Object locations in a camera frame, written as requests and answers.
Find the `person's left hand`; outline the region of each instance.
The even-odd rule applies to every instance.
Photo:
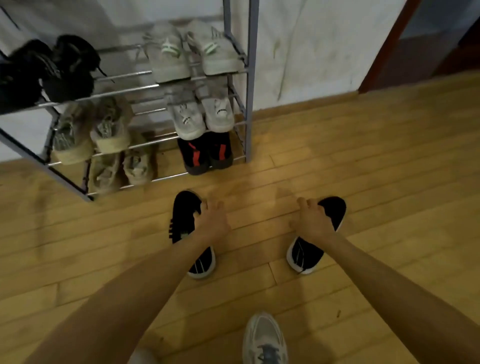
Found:
[[[223,201],[204,200],[200,206],[201,214],[195,212],[195,231],[205,234],[213,242],[219,241],[232,230],[227,221]]]

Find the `hand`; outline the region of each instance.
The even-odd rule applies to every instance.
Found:
[[[227,221],[223,201],[213,199],[204,200],[200,205],[201,214],[195,212],[195,231],[203,234],[207,239],[216,242],[225,238],[232,230]]]
[[[303,240],[325,250],[336,235],[331,219],[313,198],[305,200],[300,197],[297,203],[300,206],[300,219],[292,221],[290,226]]]

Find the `person's right arm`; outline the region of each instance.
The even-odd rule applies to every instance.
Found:
[[[297,234],[343,268],[420,363],[480,363],[480,326],[336,233],[316,200],[298,203]]]

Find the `person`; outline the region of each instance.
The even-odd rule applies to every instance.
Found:
[[[420,363],[480,363],[480,327],[335,231],[316,200],[298,199],[299,237],[329,254],[348,274]],[[152,364],[137,343],[175,291],[192,263],[231,228],[224,204],[201,203],[194,231],[153,254],[93,294],[54,329],[26,364]],[[275,319],[255,315],[245,332],[245,364],[286,364],[288,352]]]

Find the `baseboard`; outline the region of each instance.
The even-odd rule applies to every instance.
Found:
[[[298,111],[305,111],[309,109],[319,108],[322,106],[338,104],[340,102],[351,101],[358,96],[358,91],[347,92],[340,95],[333,95],[313,100],[296,102],[294,104],[275,106],[273,108],[261,109],[253,112],[253,121],[259,121],[269,118],[275,118],[282,115],[291,114]],[[242,116],[236,115],[236,119],[241,121]]]

